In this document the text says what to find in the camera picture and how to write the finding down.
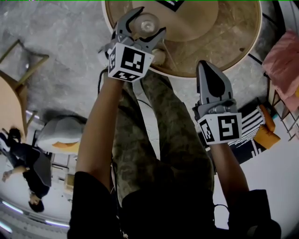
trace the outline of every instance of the pink cushion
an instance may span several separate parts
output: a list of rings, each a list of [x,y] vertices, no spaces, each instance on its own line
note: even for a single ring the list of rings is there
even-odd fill
[[[299,86],[299,37],[287,31],[263,62],[263,68],[290,111],[299,106],[295,91]]]

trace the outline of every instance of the shoe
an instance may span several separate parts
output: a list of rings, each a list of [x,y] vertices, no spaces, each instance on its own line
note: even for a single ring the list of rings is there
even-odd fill
[[[4,149],[6,152],[10,151],[10,146],[7,140],[7,137],[4,133],[0,133],[0,147]]]

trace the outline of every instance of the black shirt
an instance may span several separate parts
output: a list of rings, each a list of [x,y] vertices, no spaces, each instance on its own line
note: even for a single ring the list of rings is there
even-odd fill
[[[68,238],[245,238],[271,235],[280,238],[271,220],[265,190],[245,193],[230,212],[229,230],[214,225],[214,204],[209,190],[148,188],[127,195],[118,220],[107,188],[88,173],[75,174]]]
[[[26,179],[30,190],[34,192],[39,199],[42,199],[48,194],[50,187],[42,183],[40,177],[33,169],[23,173],[23,177]]]

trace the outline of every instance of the wooden tabletop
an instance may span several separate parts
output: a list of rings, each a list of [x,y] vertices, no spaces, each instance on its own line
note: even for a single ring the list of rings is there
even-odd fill
[[[17,128],[21,133],[21,141],[25,142],[27,88],[21,86],[16,92],[13,89],[13,81],[12,78],[7,78],[6,74],[0,72],[0,129],[4,128],[9,132],[11,128]]]

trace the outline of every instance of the wooden chair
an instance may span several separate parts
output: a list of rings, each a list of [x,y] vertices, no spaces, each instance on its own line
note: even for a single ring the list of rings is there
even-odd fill
[[[17,40],[0,58],[0,63],[17,44],[20,44],[24,48],[20,40]],[[21,133],[22,142],[26,142],[28,126],[37,113],[34,112],[29,121],[26,122],[28,89],[25,83],[28,78],[49,58],[48,55],[33,55],[41,57],[41,60],[34,66],[30,67],[19,81],[0,71],[0,130],[5,129],[9,132],[11,128],[17,128]]]

